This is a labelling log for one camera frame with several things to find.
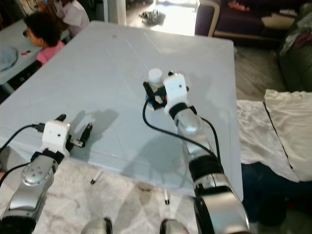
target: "child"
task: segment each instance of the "child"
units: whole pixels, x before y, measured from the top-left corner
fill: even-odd
[[[40,1],[38,8],[47,12],[62,30],[68,28],[72,38],[90,23],[85,9],[77,0],[49,0],[48,4]]]
[[[38,53],[37,60],[44,65],[65,46],[60,41],[61,31],[50,20],[47,13],[34,13],[24,21],[31,42],[43,48]]]

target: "floor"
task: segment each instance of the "floor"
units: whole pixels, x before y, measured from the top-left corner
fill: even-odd
[[[190,9],[178,6],[162,9],[166,11],[168,22],[164,23],[163,28],[152,30],[166,31],[170,29],[170,24],[178,24],[181,27],[174,27],[171,32],[191,35],[193,28],[194,33],[194,25],[183,25],[186,18],[195,19]],[[181,9],[176,14],[187,17],[176,19],[173,14],[171,16],[170,12],[174,9]],[[144,10],[146,6],[137,6],[135,10],[128,11],[129,25],[146,27],[137,17]],[[286,91],[273,52],[238,47],[234,58],[237,99],[263,100],[267,88]],[[188,228],[190,234],[197,233],[193,204],[189,197],[171,194],[171,204],[166,206],[160,189],[108,173],[104,173],[96,184],[91,185],[90,180],[97,171],[93,166],[76,161],[63,162],[49,189],[46,205],[34,233],[77,234],[89,220],[105,216],[111,218],[115,234],[157,234],[164,218],[176,218]],[[0,214],[15,189],[13,183],[10,187],[4,185],[1,188]],[[299,212],[289,212],[280,230],[258,231],[257,224],[251,224],[251,230],[261,234],[309,234],[312,219]]]

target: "couch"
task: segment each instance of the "couch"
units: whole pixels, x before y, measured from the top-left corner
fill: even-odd
[[[277,49],[294,21],[279,14],[281,9],[298,11],[312,0],[237,0],[250,7],[249,12],[231,9],[233,0],[197,0],[195,34],[225,38],[235,45]]]
[[[300,14],[281,43],[279,52],[284,47],[286,37],[297,28],[296,23],[310,12],[312,3],[301,7]],[[299,49],[292,46],[287,53],[279,55],[278,63],[289,91],[312,92],[312,44]]]

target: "white table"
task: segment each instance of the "white table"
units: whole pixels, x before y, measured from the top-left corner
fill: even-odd
[[[23,35],[23,31],[26,29],[26,24],[24,21],[20,20],[0,31],[1,46],[12,46],[16,48],[19,56],[17,62],[11,68],[0,73],[0,85],[9,93],[12,93],[14,90],[7,82],[36,61],[38,52],[42,50],[41,47],[34,46],[31,41]],[[69,31],[65,30],[61,35],[61,39],[67,37],[69,37]],[[31,53],[21,55],[22,52],[27,50],[30,50]]]
[[[164,74],[174,70],[185,75],[188,99],[215,126],[225,173],[242,199],[234,52],[229,40],[93,21],[0,106],[0,140],[23,125],[66,113],[77,137],[88,122],[94,126],[86,148],[74,149],[72,158],[193,195],[180,141],[148,128],[142,120],[142,83],[154,67]],[[175,131],[163,110],[148,111],[147,119]],[[208,128],[207,137],[215,149]],[[33,130],[25,130],[11,144],[30,153],[40,145],[41,134]]]

